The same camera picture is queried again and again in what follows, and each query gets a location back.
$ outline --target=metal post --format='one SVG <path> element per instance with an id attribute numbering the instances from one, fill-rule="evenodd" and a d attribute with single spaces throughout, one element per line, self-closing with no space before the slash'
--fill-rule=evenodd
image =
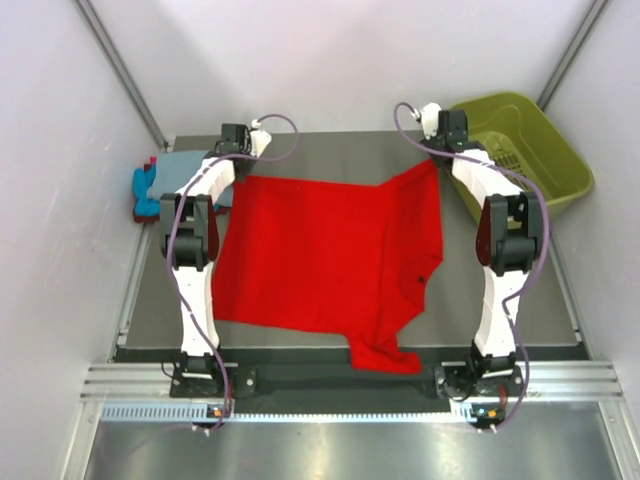
<path id="1" fill-rule="evenodd" d="M 104 28 L 104 25 L 102 24 L 102 21 L 98 16 L 98 13 L 96 12 L 95 8 L 93 8 L 91 1 L 90 0 L 72 0 L 72 1 L 80 11 L 80 14 L 82 15 L 82 17 L 87 22 L 87 25 L 91 29 L 91 32 L 93 33 L 96 41 L 100 45 L 100 48 L 102 48 L 102 51 L 107 56 L 107 60 L 113 67 L 117 77 L 122 82 L 124 89 L 126 90 L 127 94 L 129 95 L 129 98 L 131 99 L 131 103 L 133 103 L 134 108 L 142 118 L 142 121 L 144 122 L 147 129 L 149 130 L 149 133 L 151 134 L 155 142 L 158 144 L 158 146 L 162 149 L 165 149 L 168 145 L 168 142 L 164 138 L 164 135 L 162 134 L 162 131 L 160 130 L 160 127 L 158 126 L 158 123 L 156 122 L 155 118 L 153 118 L 153 115 L 151 114 L 149 107 L 145 103 L 144 98 L 142 98 L 142 94 L 140 93 L 140 90 L 138 90 L 138 87 L 136 86 L 136 83 L 134 82 L 133 77 L 131 76 L 131 74 L 129 73 L 129 70 L 127 69 L 124 62 L 122 61 L 122 58 L 118 53 L 118 50 L 116 49 L 115 45 L 111 41 L 111 38 L 109 37 L 109 34 Z"/>
<path id="2" fill-rule="evenodd" d="M 538 99 L 545 110 L 611 0 L 594 0 Z"/>

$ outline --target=wrinkled red cloth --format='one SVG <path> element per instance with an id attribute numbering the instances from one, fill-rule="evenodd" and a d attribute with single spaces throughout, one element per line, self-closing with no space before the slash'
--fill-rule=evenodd
<path id="1" fill-rule="evenodd" d="M 378 186 L 249 176 L 234 185 L 214 317 L 342 334 L 354 368 L 418 373 L 396 334 L 441 261 L 431 161 Z"/>

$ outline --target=white wall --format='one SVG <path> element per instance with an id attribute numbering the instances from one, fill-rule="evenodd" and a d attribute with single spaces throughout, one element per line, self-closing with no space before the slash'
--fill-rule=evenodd
<path id="1" fill-rule="evenodd" d="M 589 163 L 595 190 L 556 225 L 596 353 L 611 358 L 640 425 L 640 8 L 605 11 L 548 114 Z"/>
<path id="2" fill-rule="evenodd" d="M 0 6 L 0 478 L 53 478 L 132 259 L 155 151 L 68 0 Z"/>
<path id="3" fill-rule="evenodd" d="M 94 0 L 167 136 L 271 111 L 391 130 L 399 100 L 536 98 L 590 3 Z"/>

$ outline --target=red cloth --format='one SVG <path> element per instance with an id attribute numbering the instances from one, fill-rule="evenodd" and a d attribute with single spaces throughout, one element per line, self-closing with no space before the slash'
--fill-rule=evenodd
<path id="1" fill-rule="evenodd" d="M 379 186 L 249 176 L 234 187 L 214 317 L 343 334 L 353 367 L 418 373 L 396 334 L 441 261 L 431 161 Z"/>

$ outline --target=green bin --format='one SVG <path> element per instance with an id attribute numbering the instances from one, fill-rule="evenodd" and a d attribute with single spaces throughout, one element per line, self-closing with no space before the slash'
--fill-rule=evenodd
<path id="1" fill-rule="evenodd" d="M 467 112 L 470 137 L 484 145 L 497 165 L 535 182 L 545 196 L 551 218 L 593 186 L 589 167 L 531 99 L 503 92 L 458 103 L 452 109 Z M 462 183 L 453 181 L 479 222 L 480 206 Z"/>

